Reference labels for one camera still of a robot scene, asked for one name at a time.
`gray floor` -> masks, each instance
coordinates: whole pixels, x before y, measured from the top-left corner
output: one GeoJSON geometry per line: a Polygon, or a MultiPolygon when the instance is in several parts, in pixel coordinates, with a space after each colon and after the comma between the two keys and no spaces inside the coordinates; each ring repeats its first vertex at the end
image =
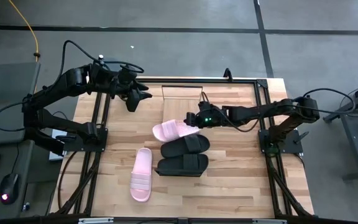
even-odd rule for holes
{"type": "MultiPolygon", "coordinates": [[[[258,28],[252,0],[17,0],[34,25],[100,27],[258,28]]],[[[260,0],[266,29],[358,30],[358,1],[260,0]]],[[[23,25],[0,0],[0,24],[23,25]]],[[[41,58],[38,85],[50,85],[60,66],[64,40],[79,43],[93,55],[104,54],[145,68],[146,75],[221,77],[226,67],[235,77],[266,77],[259,34],[168,32],[36,32],[41,58]]],[[[358,35],[268,35],[274,76],[284,78],[289,97],[330,87],[358,88],[358,35]]],[[[0,30],[0,63],[34,60],[28,31],[0,30]]],[[[89,63],[68,48],[65,68],[89,63]]],[[[319,108],[335,110],[340,96],[316,93],[319,108]]],[[[76,98],[51,105],[73,117],[76,98]]],[[[344,183],[356,163],[339,120],[304,124],[306,175],[315,213],[324,218],[358,221],[358,180],[344,183]]],[[[48,190],[37,196],[47,204],[48,190]]]]}

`gray desk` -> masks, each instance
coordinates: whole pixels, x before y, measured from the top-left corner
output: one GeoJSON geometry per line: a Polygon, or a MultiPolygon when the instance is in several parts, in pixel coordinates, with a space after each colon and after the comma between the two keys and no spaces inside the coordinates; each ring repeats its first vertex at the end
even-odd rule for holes
{"type": "MultiPolygon", "coordinates": [[[[39,64],[20,63],[0,65],[0,108],[11,103],[22,101],[28,93],[33,93],[39,74],[39,64]]],[[[23,115],[21,107],[15,106],[0,114],[0,125],[6,129],[21,128],[23,115]]],[[[2,178],[10,174],[19,148],[19,156],[14,173],[19,174],[19,196],[10,205],[3,205],[0,201],[0,219],[19,217],[29,173],[34,142],[22,141],[24,132],[7,133],[0,131],[0,183],[2,178]]]]}

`wooden tabletop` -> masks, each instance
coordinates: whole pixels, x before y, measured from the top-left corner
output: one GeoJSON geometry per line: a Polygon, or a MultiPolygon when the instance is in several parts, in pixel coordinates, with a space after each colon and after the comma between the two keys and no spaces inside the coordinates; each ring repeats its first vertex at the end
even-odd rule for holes
{"type": "MultiPolygon", "coordinates": [[[[286,98],[281,78],[267,79],[271,101],[286,98]]],[[[169,85],[198,86],[194,88],[164,87],[147,83],[150,99],[139,103],[136,112],[126,110],[119,98],[112,100],[107,128],[108,145],[102,153],[92,207],[92,216],[101,217],[203,217],[203,218],[271,218],[273,215],[265,157],[260,153],[257,131],[240,133],[234,128],[202,129],[211,147],[205,152],[209,166],[201,177],[160,177],[153,171],[152,193],[148,202],[135,201],[129,192],[129,182],[136,151],[147,147],[153,152],[153,168],[159,160],[160,146],[153,134],[156,124],[168,119],[184,119],[186,112],[197,112],[201,90],[210,102],[222,105],[255,106],[255,93],[249,84],[170,83],[169,85]]],[[[91,121],[96,94],[81,95],[74,121],[91,121]]],[[[275,117],[280,123],[285,116],[275,117]]],[[[254,121],[242,126],[249,128],[254,121]]],[[[77,153],[63,178],[62,202],[73,193],[80,179],[83,153],[77,153]]],[[[299,158],[284,154],[283,165],[287,185],[304,208],[313,213],[305,171],[299,158]]],[[[85,206],[87,189],[83,197],[85,206]]],[[[284,211],[281,190],[280,208],[284,211]]],[[[57,210],[57,194],[51,212],[57,210]]]]}

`pink slide sandal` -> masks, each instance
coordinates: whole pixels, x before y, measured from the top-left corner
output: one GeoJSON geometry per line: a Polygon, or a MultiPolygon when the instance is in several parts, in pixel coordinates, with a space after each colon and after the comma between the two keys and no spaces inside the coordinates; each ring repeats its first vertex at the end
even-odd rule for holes
{"type": "Polygon", "coordinates": [[[199,128],[188,126],[174,119],[153,127],[154,137],[161,142],[170,142],[189,134],[196,134],[198,131],[200,131],[199,128]]]}
{"type": "Polygon", "coordinates": [[[152,191],[152,161],[150,149],[137,151],[134,169],[131,175],[131,195],[138,202],[146,202],[152,191]]]}

